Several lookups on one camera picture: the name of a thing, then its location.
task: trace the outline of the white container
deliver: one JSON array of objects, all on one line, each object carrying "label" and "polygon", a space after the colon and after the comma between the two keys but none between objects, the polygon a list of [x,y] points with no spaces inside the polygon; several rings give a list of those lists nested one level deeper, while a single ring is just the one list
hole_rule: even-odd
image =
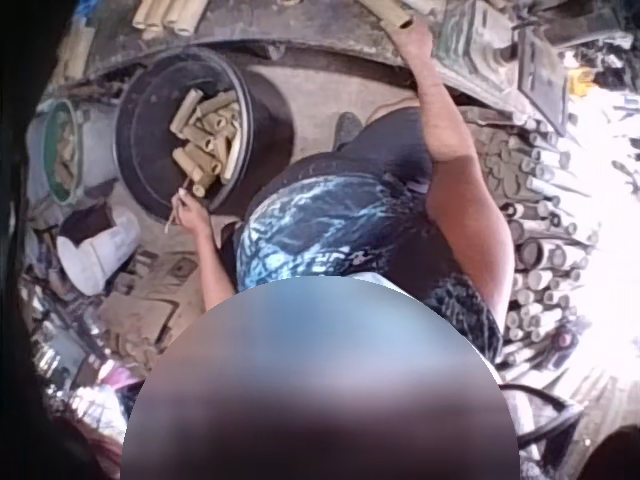
[{"label": "white container", "polygon": [[86,239],[78,247],[65,237],[58,237],[56,242],[69,280],[88,296],[102,292],[107,279],[140,244],[140,225],[133,213],[116,206],[112,217],[115,227]]}]

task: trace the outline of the man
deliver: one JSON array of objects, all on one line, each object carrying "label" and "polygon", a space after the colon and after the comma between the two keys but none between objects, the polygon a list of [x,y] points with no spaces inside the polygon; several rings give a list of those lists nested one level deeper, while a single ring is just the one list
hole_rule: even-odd
[{"label": "man", "polygon": [[[236,232],[237,287],[304,275],[397,286],[492,361],[514,270],[509,230],[431,60],[426,22],[388,33],[415,76],[419,108],[399,108],[357,135],[339,128],[333,152],[291,165],[260,192]],[[206,210],[185,191],[173,203],[195,238],[210,309],[234,295],[234,285]]]}]

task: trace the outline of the hand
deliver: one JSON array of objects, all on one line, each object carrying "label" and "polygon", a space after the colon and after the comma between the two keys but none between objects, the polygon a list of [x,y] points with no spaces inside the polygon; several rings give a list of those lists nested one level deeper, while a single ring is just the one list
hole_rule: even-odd
[{"label": "hand", "polygon": [[213,238],[209,212],[185,189],[178,190],[178,194],[171,199],[171,204],[176,212],[178,225],[182,225],[196,238],[203,236]]},{"label": "hand", "polygon": [[425,17],[415,15],[413,24],[407,28],[396,28],[382,22],[398,53],[404,58],[409,68],[413,68],[431,59],[433,50],[433,34]]}]

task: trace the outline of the bare arm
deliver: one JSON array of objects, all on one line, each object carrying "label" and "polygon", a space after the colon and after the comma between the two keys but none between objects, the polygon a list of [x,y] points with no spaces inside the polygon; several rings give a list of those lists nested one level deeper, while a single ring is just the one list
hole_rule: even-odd
[{"label": "bare arm", "polygon": [[184,190],[173,198],[177,222],[194,237],[200,263],[200,282],[205,310],[235,295],[235,290],[225,271],[213,240],[209,213]]},{"label": "bare arm", "polygon": [[417,18],[413,26],[389,33],[418,84],[433,160],[427,212],[502,328],[514,271],[509,228],[486,188],[471,133],[431,60],[428,26]]}]

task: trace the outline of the black plastic bucket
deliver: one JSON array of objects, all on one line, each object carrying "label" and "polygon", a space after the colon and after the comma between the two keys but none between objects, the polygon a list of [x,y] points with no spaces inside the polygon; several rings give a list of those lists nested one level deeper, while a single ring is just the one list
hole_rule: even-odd
[{"label": "black plastic bucket", "polygon": [[285,168],[286,150],[276,153],[271,148],[276,139],[283,141],[278,126],[282,122],[256,95],[259,86],[251,88],[254,78],[253,73],[241,75],[226,58],[201,47],[167,51],[133,78],[118,110],[115,152],[125,186],[149,215],[166,221],[171,197],[186,179],[171,157],[185,142],[169,131],[169,124],[192,88],[202,90],[205,98],[234,89],[240,105],[240,154],[231,180],[226,185],[216,181],[207,191],[211,213],[242,216],[251,197]]}]

